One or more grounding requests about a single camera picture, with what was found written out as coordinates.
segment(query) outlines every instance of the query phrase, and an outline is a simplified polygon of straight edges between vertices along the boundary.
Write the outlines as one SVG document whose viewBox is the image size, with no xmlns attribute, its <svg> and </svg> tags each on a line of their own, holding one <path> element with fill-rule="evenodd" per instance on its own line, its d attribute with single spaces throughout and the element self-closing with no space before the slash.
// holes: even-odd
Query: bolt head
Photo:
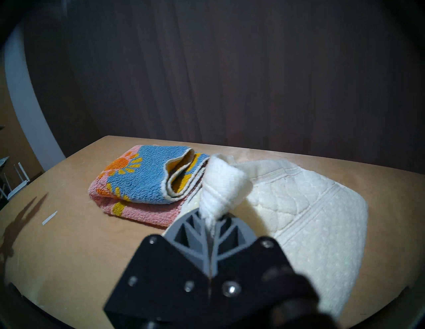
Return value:
<svg viewBox="0 0 425 329">
<path fill-rule="evenodd" d="M 236 297 L 241 292 L 242 288 L 236 281 L 226 281 L 222 286 L 223 295 L 226 297 Z"/>
<path fill-rule="evenodd" d="M 195 288 L 195 283 L 193 281 L 186 281 L 184 284 L 185 292 L 191 292 Z"/>
<path fill-rule="evenodd" d="M 137 283 L 137 278 L 136 278 L 135 276 L 131 276 L 131 277 L 128 279 L 128 285 L 129 285 L 130 287 L 133 287 L 136 283 Z"/>
<path fill-rule="evenodd" d="M 267 248 L 267 249 L 270 249 L 270 248 L 273 248 L 273 246 L 275 245 L 272 241 L 270 241 L 270 240 L 263 240 L 263 241 L 261 241 L 261 245 L 264 247 L 264 248 Z"/>
</svg>

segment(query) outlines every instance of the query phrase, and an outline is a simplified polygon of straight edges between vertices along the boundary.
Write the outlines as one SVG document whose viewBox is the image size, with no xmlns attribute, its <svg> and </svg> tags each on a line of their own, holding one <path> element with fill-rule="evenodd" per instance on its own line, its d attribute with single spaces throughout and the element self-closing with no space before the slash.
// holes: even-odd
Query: dark brown curtain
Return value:
<svg viewBox="0 0 425 329">
<path fill-rule="evenodd" d="M 65 155 L 122 135 L 425 172 L 424 64 L 380 2 L 49 8 L 26 21 L 25 54 Z"/>
</svg>

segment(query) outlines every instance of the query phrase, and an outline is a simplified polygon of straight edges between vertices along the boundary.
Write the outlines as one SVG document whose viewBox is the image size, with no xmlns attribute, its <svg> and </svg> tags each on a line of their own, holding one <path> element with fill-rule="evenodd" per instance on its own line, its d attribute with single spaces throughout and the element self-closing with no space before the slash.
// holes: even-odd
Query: tabletop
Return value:
<svg viewBox="0 0 425 329">
<path fill-rule="evenodd" d="M 0 211 L 5 282 L 74 328 L 112 328 L 104 303 L 143 238 L 163 231 L 106 215 L 87 194 L 110 162 L 138 144 L 186 145 L 238 162 L 286 158 L 359 193 L 369 207 L 368 231 L 359 277 L 340 317 L 343 327 L 396 298 L 424 264 L 424 175 L 291 153 L 106 136 L 48 170 Z"/>
</svg>

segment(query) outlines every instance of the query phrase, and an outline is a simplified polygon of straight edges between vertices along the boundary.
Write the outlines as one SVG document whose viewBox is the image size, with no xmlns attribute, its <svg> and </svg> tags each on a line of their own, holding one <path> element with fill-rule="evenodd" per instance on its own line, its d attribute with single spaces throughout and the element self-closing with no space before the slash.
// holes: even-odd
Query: colorful towel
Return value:
<svg viewBox="0 0 425 329">
<path fill-rule="evenodd" d="M 136 145 L 108 165 L 88 193 L 108 214 L 168 226 L 199 188 L 208 158 L 187 146 Z"/>
</svg>

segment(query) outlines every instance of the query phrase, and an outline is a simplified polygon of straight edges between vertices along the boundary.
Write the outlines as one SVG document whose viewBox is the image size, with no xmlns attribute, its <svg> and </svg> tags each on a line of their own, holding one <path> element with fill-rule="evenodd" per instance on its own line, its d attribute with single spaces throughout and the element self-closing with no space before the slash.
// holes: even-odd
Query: folded towel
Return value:
<svg viewBox="0 0 425 329">
<path fill-rule="evenodd" d="M 237 180 L 233 185 L 240 188 L 229 189 L 222 177 Z M 294 270 L 311 280 L 320 295 L 320 309 L 338 318 L 362 262 L 368 218 L 364 199 L 346 186 L 284 159 L 235 163 L 231 157 L 213 155 L 205 183 L 208 188 L 203 186 L 191 196 L 181 214 L 199 208 L 213 225 L 231 211 L 258 236 L 273 237 Z"/>
<path fill-rule="evenodd" d="M 199 188 L 208 158 L 187 146 L 136 145 L 99 174 L 88 194 L 108 214 L 168 226 Z"/>
</svg>

